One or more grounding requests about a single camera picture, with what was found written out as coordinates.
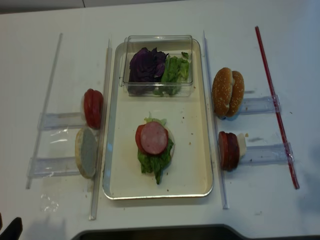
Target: top bun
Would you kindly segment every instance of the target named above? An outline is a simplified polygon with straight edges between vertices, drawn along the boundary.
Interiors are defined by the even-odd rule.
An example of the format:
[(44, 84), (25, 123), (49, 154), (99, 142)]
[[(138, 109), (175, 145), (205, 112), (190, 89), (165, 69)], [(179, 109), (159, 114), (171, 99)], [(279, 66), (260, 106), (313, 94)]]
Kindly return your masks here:
[(242, 103), (245, 93), (244, 78), (230, 68), (220, 69), (213, 80), (212, 100), (214, 112), (219, 117), (234, 116)]

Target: red straw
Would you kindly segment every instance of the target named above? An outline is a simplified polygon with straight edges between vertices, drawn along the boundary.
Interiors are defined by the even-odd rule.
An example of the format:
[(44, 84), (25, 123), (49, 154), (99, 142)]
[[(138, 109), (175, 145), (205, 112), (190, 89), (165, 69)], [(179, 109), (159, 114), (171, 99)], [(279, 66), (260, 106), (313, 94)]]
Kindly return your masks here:
[[(273, 104), (276, 109), (280, 109), (278, 106), (278, 101), (276, 101), (276, 92), (274, 89), (274, 85), (272, 84), (271, 75), (270, 75), (270, 71), (269, 71), (269, 67), (268, 67), (268, 63), (267, 63), (267, 58), (266, 58), (264, 46), (262, 44), (262, 39), (261, 39), (261, 35), (260, 35), (260, 31), (259, 31), (258, 26), (255, 27), (255, 33), (256, 33), (256, 37), (258, 38), (261, 57), (263, 60), (263, 65), (264, 65), (264, 70), (265, 70), (266, 78), (268, 79), (268, 84), (269, 84), (271, 96), (273, 98)], [(282, 137), (282, 142), (285, 146), (287, 146), (288, 141), (287, 141), (287, 136), (286, 136), (284, 124), (282, 122), (281, 114), (280, 114), (280, 112), (276, 112), (275, 114), (276, 114), (276, 119), (278, 120), (280, 133), (281, 133), (281, 137)], [(289, 170), (290, 170), (290, 174), (291, 174), (291, 178), (292, 178), (292, 183), (293, 183), (295, 189), (299, 189), (300, 186), (298, 183), (298, 179), (297, 179), (297, 175), (296, 175), (296, 171), (295, 171), (295, 166), (292, 161), (292, 156), (290, 154), (288, 147), (285, 147), (285, 153), (286, 153), (286, 157), (288, 160), (288, 166), (289, 166)]]

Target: white table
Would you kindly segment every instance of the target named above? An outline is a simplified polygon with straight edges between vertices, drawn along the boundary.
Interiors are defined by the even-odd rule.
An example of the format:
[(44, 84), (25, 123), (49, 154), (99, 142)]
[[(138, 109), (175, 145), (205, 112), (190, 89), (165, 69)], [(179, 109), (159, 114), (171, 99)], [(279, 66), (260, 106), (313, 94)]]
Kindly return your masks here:
[[(0, 212), (4, 227), (21, 217), (23, 240), (71, 239), (87, 230), (208, 224), (226, 224), (251, 238), (319, 235), (319, 11), (316, 0), (221, 0), (0, 15)], [(110, 201), (100, 187), (97, 220), (88, 221), (91, 198), (80, 176), (38, 179), (30, 190), (25, 189), (59, 33), (64, 33), (66, 43), (76, 46), (86, 40), (90, 54), (80, 61), (81, 66), (74, 65), (72, 56), (66, 66), (71, 72), (81, 69), (84, 78), (103, 79), (108, 38), (114, 55), (129, 35), (190, 34), (202, 46), (205, 30), (212, 75), (224, 66), (239, 70), (252, 64), (253, 75), (266, 80), (257, 25), (297, 161), (300, 190), (294, 189), (287, 166), (255, 167), (247, 177), (243, 173), (248, 169), (239, 168), (228, 179), (230, 209), (223, 210), (215, 168), (212, 193), (199, 199)], [(268, 87), (262, 88), (259, 91), (267, 95)], [(58, 203), (56, 212), (41, 211), (43, 194)]]

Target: clear plastic holder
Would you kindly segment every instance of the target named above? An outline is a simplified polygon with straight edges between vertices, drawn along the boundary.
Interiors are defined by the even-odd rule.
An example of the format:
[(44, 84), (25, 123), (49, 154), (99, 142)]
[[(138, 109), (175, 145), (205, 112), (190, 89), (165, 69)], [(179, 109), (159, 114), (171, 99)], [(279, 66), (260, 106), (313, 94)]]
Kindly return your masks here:
[[(208, 58), (208, 46), (205, 32), (203, 31), (203, 47), (204, 47), (204, 57), (206, 64), (206, 76), (209, 80), (212, 79), (210, 73), (210, 64)], [(210, 103), (210, 109), (213, 110), (213, 105)], [(275, 97), (265, 96), (257, 98), (244, 98), (242, 105), (239, 109), (237, 115), (256, 115), (256, 114), (266, 114), (266, 113), (279, 113), (281, 112), (279, 98), (277, 95)], [(218, 117), (211, 113), (214, 118), (212, 123), (212, 129), (215, 132), (214, 143), (218, 146), (219, 129), (218, 129)], [(221, 202), (223, 209), (229, 209), (227, 188), (225, 183), (225, 172), (221, 169), (221, 159), (220, 159), (220, 148), (218, 148), (217, 159), (219, 162), (217, 165), (219, 186), (221, 193)], [(274, 145), (263, 145), (263, 146), (248, 146), (246, 148), (245, 155), (239, 160), (239, 166), (265, 166), (265, 165), (287, 165), (294, 163), (293, 152), (289, 142), (274, 144)]]
[[(83, 82), (81, 79), (79, 80), (78, 75), (73, 75), (73, 78), (71, 78), (69, 82), (65, 80), (65, 75), (60, 75), (57, 77), (58, 79), (55, 80), (56, 83), (54, 85), (54, 78), (62, 40), (63, 34), (60, 33), (46, 97), (37, 125), (37, 137), (34, 146), (34, 152), (29, 161), (27, 170), (26, 189), (31, 187), (32, 179), (35, 178), (65, 177), (80, 174), (74, 156), (75, 137), (78, 129), (86, 125), (86, 120), (83, 112), (68, 111), (81, 109), (81, 104), (83, 104), (81, 103), (81, 96), (83, 96), (84, 92), (88, 90), (88, 83)], [(104, 84), (102, 85), (103, 105), (101, 113), (101, 127), (100, 130), (93, 131), (93, 133), (97, 136), (98, 146), (97, 158), (93, 159), (95, 161), (96, 174), (92, 179), (93, 189), (89, 220), (95, 220), (97, 217), (100, 173), (104, 147), (104, 133), (106, 127), (107, 101), (112, 59), (112, 47), (110, 40), (106, 50)], [(100, 82), (98, 81), (94, 87), (98, 89), (99, 85)]]

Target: black object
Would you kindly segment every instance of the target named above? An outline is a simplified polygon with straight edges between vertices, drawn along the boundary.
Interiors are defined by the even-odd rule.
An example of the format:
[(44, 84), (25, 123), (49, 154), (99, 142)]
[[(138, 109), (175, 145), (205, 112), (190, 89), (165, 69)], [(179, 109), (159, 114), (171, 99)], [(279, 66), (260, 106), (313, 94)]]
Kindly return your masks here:
[[(0, 230), (2, 228), (2, 218), (0, 214)], [(0, 240), (18, 240), (22, 233), (22, 219), (16, 217), (0, 235)]]

